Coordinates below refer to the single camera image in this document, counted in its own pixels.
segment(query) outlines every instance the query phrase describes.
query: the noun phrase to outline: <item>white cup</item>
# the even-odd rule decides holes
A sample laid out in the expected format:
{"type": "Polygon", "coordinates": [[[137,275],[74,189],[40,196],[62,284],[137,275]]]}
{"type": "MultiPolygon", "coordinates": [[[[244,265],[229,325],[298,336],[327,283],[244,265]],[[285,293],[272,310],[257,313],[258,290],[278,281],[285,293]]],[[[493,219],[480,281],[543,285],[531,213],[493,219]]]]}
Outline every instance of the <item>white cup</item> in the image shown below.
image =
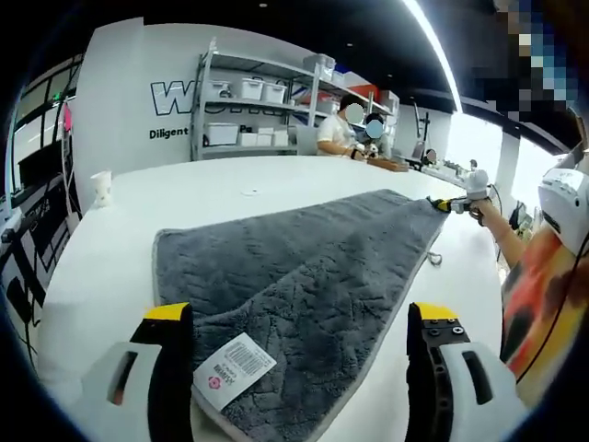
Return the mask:
{"type": "Polygon", "coordinates": [[[112,203],[110,196],[110,185],[112,184],[112,172],[104,170],[92,175],[90,179],[94,183],[94,192],[96,193],[96,204],[98,207],[106,207],[112,203]]]}

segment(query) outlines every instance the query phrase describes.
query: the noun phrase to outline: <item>white table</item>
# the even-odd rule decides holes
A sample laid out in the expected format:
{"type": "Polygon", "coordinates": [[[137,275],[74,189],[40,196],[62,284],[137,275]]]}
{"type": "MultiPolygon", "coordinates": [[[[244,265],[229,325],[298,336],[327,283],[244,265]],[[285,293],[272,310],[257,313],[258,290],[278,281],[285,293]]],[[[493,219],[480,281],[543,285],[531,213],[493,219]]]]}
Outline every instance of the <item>white table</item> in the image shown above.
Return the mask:
{"type": "MultiPolygon", "coordinates": [[[[206,226],[384,188],[415,199],[464,192],[415,171],[392,173],[334,157],[229,158],[116,177],[113,206],[88,211],[53,274],[39,333],[41,381],[59,402],[71,403],[90,366],[114,343],[128,341],[154,305],[151,252],[159,229],[206,226]]],[[[423,264],[368,377],[321,442],[404,440],[412,301],[446,305],[472,340],[499,353],[502,307],[491,234],[469,216],[452,214],[432,251],[444,256],[442,266],[423,264]]],[[[198,412],[193,418],[195,440],[229,440],[201,426],[198,412]]]]}

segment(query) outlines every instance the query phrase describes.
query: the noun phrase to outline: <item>white shirt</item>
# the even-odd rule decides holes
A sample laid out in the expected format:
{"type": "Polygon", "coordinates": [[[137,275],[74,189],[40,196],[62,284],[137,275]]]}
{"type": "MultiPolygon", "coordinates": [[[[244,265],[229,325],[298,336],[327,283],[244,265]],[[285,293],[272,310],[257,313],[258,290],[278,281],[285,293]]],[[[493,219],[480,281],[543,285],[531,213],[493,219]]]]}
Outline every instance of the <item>white shirt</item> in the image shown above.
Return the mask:
{"type": "MultiPolygon", "coordinates": [[[[336,145],[349,148],[356,145],[356,134],[348,122],[343,120],[339,115],[334,114],[323,120],[323,122],[319,125],[317,132],[317,142],[319,143],[321,141],[330,141],[336,145]]],[[[317,155],[331,157],[330,154],[323,152],[319,148],[317,155]]]]}

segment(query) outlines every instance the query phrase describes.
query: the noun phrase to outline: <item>black ceiling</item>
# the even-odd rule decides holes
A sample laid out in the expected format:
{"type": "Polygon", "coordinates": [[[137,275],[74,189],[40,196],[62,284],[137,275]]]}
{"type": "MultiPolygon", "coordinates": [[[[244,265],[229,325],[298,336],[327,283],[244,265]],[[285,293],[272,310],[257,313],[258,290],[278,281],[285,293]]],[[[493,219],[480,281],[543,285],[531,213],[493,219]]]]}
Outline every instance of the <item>black ceiling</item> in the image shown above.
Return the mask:
{"type": "MultiPolygon", "coordinates": [[[[509,37],[507,25],[496,14],[492,0],[419,3],[445,48],[460,94],[495,100],[505,113],[519,111],[519,88],[530,83],[525,76],[531,75],[525,62],[523,70],[522,63],[518,64],[517,40],[509,37]]],[[[35,45],[43,46],[29,65],[30,78],[83,52],[96,27],[144,17],[145,24],[191,22],[245,29],[327,53],[403,99],[413,95],[415,88],[449,90],[433,49],[400,0],[241,0],[206,4],[197,0],[109,0],[45,2],[44,6],[34,7],[36,18],[32,11],[27,16],[35,23],[27,22],[22,37],[12,40],[15,55],[21,60],[35,45]],[[268,6],[260,8],[262,2],[268,6]]],[[[417,100],[427,105],[426,99],[417,100]]],[[[451,101],[436,102],[438,109],[453,109],[451,101]]],[[[570,122],[554,112],[551,100],[539,101],[531,113],[521,117],[565,145],[577,142],[570,122]]]]}

